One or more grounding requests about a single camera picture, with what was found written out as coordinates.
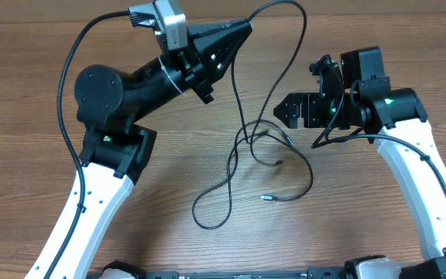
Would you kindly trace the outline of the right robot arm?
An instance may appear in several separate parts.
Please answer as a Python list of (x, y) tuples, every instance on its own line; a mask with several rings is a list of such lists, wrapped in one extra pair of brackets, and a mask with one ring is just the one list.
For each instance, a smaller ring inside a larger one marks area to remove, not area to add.
[(321, 129), (315, 147), (331, 144), (329, 132), (343, 129), (338, 143), (374, 144), (392, 171), (417, 229), (421, 263), (383, 255), (359, 257), (331, 273), (337, 278), (446, 278), (446, 167), (438, 153), (427, 111), (411, 88), (394, 89), (377, 46), (323, 56), (309, 66), (316, 93), (291, 93), (273, 110), (291, 129)]

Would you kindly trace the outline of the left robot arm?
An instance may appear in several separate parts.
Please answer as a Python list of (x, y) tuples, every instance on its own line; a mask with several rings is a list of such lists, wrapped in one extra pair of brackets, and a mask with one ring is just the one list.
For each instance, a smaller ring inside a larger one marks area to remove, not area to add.
[(251, 32), (247, 19), (192, 25), (186, 47), (137, 71), (92, 65), (80, 72), (74, 95), (85, 134), (76, 177), (28, 277), (86, 277), (115, 213), (149, 163), (156, 132), (138, 121), (188, 90), (210, 102), (213, 84)]

